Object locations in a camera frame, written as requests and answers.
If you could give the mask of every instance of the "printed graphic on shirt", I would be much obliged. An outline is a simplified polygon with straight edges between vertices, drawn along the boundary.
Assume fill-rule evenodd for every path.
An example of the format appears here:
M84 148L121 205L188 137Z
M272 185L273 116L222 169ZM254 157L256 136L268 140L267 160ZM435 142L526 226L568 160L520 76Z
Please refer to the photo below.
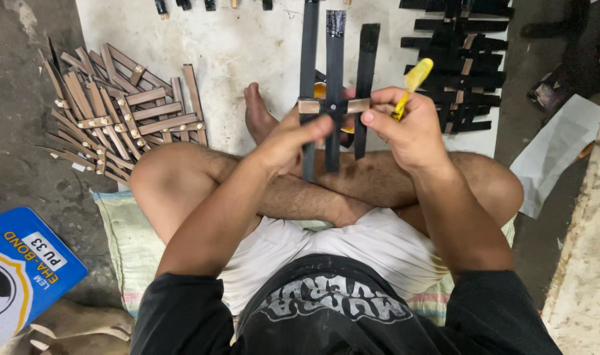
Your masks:
M391 324L412 318L405 304L343 276L322 274L289 282L258 306L271 321L308 316L331 309L353 321L368 318Z

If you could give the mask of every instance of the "hand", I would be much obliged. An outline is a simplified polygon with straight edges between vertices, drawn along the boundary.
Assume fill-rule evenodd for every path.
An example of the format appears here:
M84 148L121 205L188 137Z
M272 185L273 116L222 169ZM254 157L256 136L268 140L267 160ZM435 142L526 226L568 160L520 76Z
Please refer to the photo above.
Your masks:
M401 121L390 117L404 93L404 89L397 87L373 92L371 109L362 114L361 121L390 144L394 159L408 173L449 162L434 101L411 93Z
M299 162L300 148L305 143L322 141L332 130L333 120L328 115L300 126L300 115L295 107L246 159L272 175L287 174Z

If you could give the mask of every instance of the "bare foot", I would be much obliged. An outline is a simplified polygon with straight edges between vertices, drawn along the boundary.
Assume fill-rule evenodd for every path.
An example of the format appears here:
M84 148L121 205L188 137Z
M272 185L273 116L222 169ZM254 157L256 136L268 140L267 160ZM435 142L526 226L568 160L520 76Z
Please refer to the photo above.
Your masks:
M258 92L258 83L251 83L243 90L245 97L245 125L257 145L272 132L279 122L272 116L264 105L263 98Z
M336 202L334 212L337 217L331 221L336 228L343 228L355 224L361 217L372 210L374 206L341 195Z

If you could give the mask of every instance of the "white work surface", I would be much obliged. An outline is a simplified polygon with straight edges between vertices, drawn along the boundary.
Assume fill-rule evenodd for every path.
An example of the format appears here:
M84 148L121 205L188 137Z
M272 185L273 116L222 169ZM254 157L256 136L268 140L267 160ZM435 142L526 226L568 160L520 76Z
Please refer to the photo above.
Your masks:
M243 89L258 82L267 107L278 119L297 100L304 1L274 0L269 12L262 10L260 0L239 0L238 9L230 7L230 0L217 0L215 12L206 12L203 0L192 3L192 10L183 11L175 1L166 0L170 18L162 21L151 0L76 0L88 50L99 52L99 45L108 42L166 82L182 77L184 90L183 64L192 63L210 146L246 155L255 144L244 122ZM355 86L364 23L382 26L373 89L403 86L405 67L416 63L418 51L400 48L400 40L431 36L413 29L416 18L429 17L424 11L399 9L399 0L353 0L351 6L342 0L323 1L316 65L323 73L326 10L348 10L345 86ZM507 35L488 36L506 39ZM498 118L499 109L493 107L488 116L477 119L492 120L491 130L445 135L447 149L493 157ZM371 133L367 149L385 150L387 145Z

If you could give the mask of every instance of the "leg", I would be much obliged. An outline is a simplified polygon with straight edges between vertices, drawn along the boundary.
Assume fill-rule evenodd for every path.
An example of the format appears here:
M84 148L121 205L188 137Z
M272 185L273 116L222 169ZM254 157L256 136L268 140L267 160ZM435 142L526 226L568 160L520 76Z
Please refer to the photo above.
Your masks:
M164 243L186 217L239 164L240 158L192 143L173 143L145 153L131 174L131 190ZM371 207L333 191L281 176L269 188L260 215L274 219L321 219L344 226ZM255 216L248 235L260 222Z
M246 124L252 137L261 143L277 125L253 83L244 91L247 103ZM524 193L515 174L495 160L483 155L452 152L454 164L465 174L469 187L500 226L506 224L522 205ZM354 154L340 155L340 173L327 174L324 151L316 153L316 183L329 190L373 206L397 208L396 213L418 230L426 233L414 184L396 164L391 152L371 152L355 161Z

